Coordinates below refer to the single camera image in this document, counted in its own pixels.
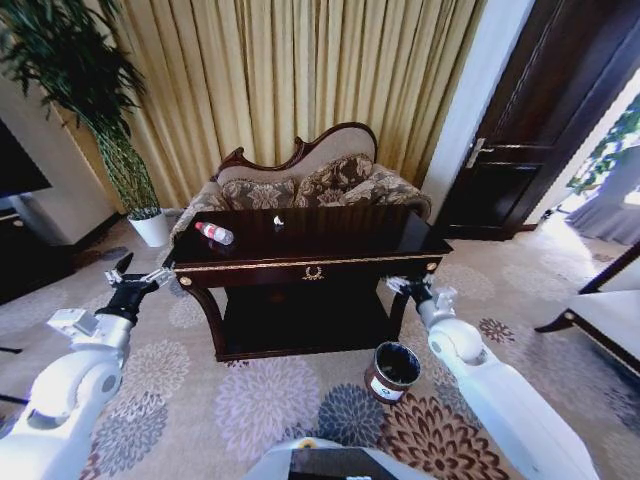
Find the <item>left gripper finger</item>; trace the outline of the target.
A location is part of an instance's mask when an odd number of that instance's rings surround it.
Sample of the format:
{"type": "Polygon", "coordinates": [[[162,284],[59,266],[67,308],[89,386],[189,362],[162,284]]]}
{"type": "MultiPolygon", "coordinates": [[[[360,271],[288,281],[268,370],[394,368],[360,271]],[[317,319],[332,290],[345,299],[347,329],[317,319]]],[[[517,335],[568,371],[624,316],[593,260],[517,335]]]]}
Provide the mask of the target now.
{"type": "Polygon", "coordinates": [[[157,269],[143,275],[140,281],[147,284],[155,283],[158,287],[162,287],[175,277],[173,264],[172,256],[168,255],[157,269]]]}
{"type": "Polygon", "coordinates": [[[134,257],[133,252],[129,252],[124,257],[119,259],[115,266],[108,271],[104,272],[107,283],[111,287],[117,287],[132,282],[132,278],[126,274],[134,257]]]}

